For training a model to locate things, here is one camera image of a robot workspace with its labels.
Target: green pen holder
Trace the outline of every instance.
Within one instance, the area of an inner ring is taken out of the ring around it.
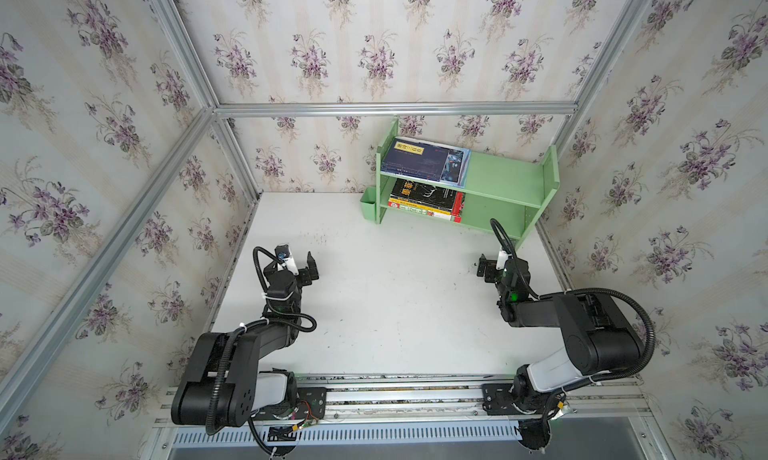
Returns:
[[[371,222],[376,221],[376,187],[369,186],[360,197],[360,208],[362,216]]]

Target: red book spine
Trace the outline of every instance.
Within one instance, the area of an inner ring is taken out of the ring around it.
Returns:
[[[456,192],[456,201],[453,202],[453,211],[451,217],[457,224],[462,222],[462,204],[464,201],[464,193]]]

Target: floral wallpaper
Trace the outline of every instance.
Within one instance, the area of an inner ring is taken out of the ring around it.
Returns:
[[[649,312],[641,388],[680,459],[768,448],[766,1],[651,0],[544,220],[577,288]]]
[[[563,115],[399,118],[401,135],[527,161],[540,159]],[[374,185],[376,147],[391,117],[230,120],[264,191],[361,193]]]
[[[626,2],[175,1],[223,103],[572,100]]]
[[[0,0],[0,24],[5,376],[200,107],[146,0]],[[4,432],[0,458],[138,457],[248,207],[206,136]]]
[[[0,0],[3,376],[199,109],[152,16],[143,0]]]
[[[51,192],[46,207],[69,194],[56,186],[40,189],[46,198]],[[139,457],[162,389],[180,378],[224,288],[248,209],[224,152],[207,135],[24,408],[0,458]],[[34,248],[55,243],[56,228]],[[0,334],[4,353],[14,350],[13,336]],[[52,411],[78,421],[61,422]]]

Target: metal vent grille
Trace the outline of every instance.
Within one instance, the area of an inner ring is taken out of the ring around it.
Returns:
[[[370,445],[383,443],[486,442],[519,440],[516,420],[456,422],[397,422],[345,425],[318,425],[300,430],[292,436],[294,442],[272,442],[266,434],[268,426],[257,427],[268,446],[292,445]],[[205,434],[205,428],[179,428],[174,448],[231,447],[255,445],[247,426],[227,428],[215,436]]]

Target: bookshelf shelf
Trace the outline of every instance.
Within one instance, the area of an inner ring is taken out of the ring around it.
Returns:
[[[397,132],[395,119],[376,149],[376,223],[381,223],[387,210],[424,216],[427,221],[448,222],[388,205],[395,180],[400,176],[381,172],[381,162]],[[472,152],[464,188],[419,181],[465,193],[462,222],[448,223],[490,232],[490,219],[495,218],[511,238],[521,243],[560,187],[557,151],[550,147],[540,164]]]

